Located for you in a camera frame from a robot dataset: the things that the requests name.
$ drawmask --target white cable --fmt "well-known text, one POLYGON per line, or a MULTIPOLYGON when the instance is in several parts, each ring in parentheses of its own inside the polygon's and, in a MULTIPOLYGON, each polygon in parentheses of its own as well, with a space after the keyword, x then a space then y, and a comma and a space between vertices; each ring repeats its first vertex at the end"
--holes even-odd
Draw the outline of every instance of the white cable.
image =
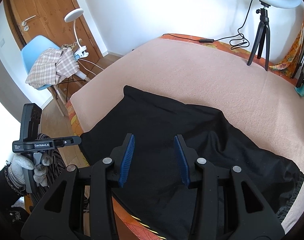
POLYGON ((94 64, 93 62, 90 62, 90 61, 88 61, 88 60, 81 59, 81 58, 79 58, 79 59, 80 59, 80 60, 84 60, 84 61, 89 62, 89 63, 92 63, 93 65, 96 65, 98 68, 100 68, 100 69, 104 70, 104 68, 99 67, 97 64, 94 64))
POLYGON ((74 35, 75 35, 75 38, 76 38, 76 42, 77 42, 77 44, 79 45, 79 48, 81 49, 81 45, 80 45, 80 43, 79 43, 79 39, 77 38, 77 35, 76 35, 75 20, 73 21, 73 30, 74 30, 74 35))
POLYGON ((92 71, 88 70, 83 64, 81 64, 81 66, 82 66, 83 68, 85 68, 85 70, 89 71, 89 72, 92 73, 94 76, 96 76, 96 74, 94 74, 92 71))

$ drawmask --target plaid blanket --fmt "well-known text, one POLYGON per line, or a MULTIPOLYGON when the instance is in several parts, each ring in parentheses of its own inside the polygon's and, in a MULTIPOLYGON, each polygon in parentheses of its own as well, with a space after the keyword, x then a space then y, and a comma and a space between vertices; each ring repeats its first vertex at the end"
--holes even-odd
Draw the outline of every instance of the plaid blanket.
POLYGON ((34 88, 57 85, 78 71, 79 65, 71 48, 49 48, 33 64, 25 83, 34 88))

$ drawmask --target door handle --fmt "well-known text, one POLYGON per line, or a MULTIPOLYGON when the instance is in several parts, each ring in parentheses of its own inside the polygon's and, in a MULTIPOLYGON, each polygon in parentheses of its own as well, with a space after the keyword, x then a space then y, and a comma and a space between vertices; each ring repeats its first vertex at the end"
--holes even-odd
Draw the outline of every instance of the door handle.
POLYGON ((28 19, 25 19, 23 22, 22 22, 22 26, 26 26, 27 25, 27 20, 30 20, 32 18, 36 17, 36 15, 33 15, 31 17, 29 17, 28 19))

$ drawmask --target gloved hand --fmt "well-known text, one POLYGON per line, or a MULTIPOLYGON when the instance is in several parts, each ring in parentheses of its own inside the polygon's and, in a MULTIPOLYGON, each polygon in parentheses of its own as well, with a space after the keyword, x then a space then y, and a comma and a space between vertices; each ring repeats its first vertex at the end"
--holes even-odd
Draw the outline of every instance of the gloved hand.
POLYGON ((21 154, 15 154, 11 165, 8 168, 8 175, 10 180, 18 187, 21 188, 25 185, 25 178, 23 175, 23 169, 34 170, 33 179, 40 183, 41 186, 45 187, 48 185, 47 172, 48 167, 52 163, 52 158, 43 153, 40 164, 34 166, 33 162, 27 157, 21 154))

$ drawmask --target tripod leg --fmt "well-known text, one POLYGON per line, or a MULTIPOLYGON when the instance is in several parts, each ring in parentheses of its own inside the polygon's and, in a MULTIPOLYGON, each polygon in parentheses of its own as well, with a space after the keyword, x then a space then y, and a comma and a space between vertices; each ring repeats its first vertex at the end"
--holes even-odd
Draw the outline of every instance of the tripod leg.
POLYGON ((248 66, 250 66, 253 62, 255 53, 257 51, 258 45, 260 43, 260 40, 261 40, 261 37, 262 37, 262 34, 263 34, 263 30, 264 30, 264 22, 261 21, 260 24, 258 25, 256 38, 255 38, 255 41, 254 41, 254 44, 253 44, 253 49, 252 49, 250 58, 248 59, 248 62, 247 62, 248 66))
POLYGON ((260 59, 262 57, 264 42, 265 42, 266 30, 265 27, 263 29, 262 37, 260 40, 260 45, 258 46, 257 58, 260 59))
POLYGON ((266 57, 265 57, 265 70, 269 69, 269 61, 270 61, 270 44, 271 44, 271 31, 270 26, 267 24, 265 26, 266 29, 266 57))

